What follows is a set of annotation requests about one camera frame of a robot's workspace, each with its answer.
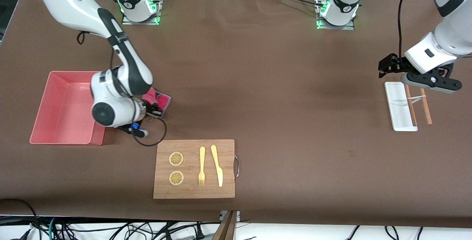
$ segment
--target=teal cable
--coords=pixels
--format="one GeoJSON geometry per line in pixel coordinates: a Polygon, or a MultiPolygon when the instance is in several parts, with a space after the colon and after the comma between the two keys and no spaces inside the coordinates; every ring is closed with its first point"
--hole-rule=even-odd
{"type": "Polygon", "coordinates": [[[52,240],[52,225],[54,224],[55,219],[56,219],[55,217],[52,218],[51,222],[49,223],[49,240],[52,240]]]}

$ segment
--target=black circular joint cover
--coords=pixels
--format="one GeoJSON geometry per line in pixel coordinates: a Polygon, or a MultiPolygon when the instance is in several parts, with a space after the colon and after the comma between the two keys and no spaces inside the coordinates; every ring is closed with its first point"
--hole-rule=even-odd
{"type": "Polygon", "coordinates": [[[115,120],[115,112],[113,111],[113,108],[105,102],[99,102],[94,105],[91,110],[91,115],[98,124],[103,126],[109,126],[113,124],[113,121],[115,120]]]}

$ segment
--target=wooden fork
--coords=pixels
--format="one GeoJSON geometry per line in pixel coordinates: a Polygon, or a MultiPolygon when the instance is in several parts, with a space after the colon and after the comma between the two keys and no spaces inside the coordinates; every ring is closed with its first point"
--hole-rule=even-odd
{"type": "Polygon", "coordinates": [[[204,164],[205,164],[205,147],[200,147],[200,173],[198,173],[198,184],[200,186],[205,185],[204,164]]]}

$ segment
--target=wooden cutting board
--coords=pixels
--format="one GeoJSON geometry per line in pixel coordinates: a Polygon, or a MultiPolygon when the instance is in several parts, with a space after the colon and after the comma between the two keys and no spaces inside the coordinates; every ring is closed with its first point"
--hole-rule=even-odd
{"type": "Polygon", "coordinates": [[[234,159],[234,139],[164,140],[157,146],[153,198],[234,198],[234,159]],[[221,187],[218,186],[211,145],[216,145],[219,166],[223,169],[223,185],[221,187]],[[199,149],[201,146],[206,149],[204,186],[198,185],[199,149]],[[173,166],[169,162],[169,156],[174,152],[182,153],[184,157],[184,161],[178,166],[173,166]],[[169,176],[174,171],[181,171],[184,175],[184,181],[177,186],[172,185],[169,181],[169,176]]]}

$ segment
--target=pink container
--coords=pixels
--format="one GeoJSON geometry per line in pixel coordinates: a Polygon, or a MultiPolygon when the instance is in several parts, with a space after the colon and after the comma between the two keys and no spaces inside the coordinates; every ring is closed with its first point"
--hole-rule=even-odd
{"type": "Polygon", "coordinates": [[[91,116],[90,80],[96,72],[50,72],[31,144],[101,145],[105,127],[91,116]]]}

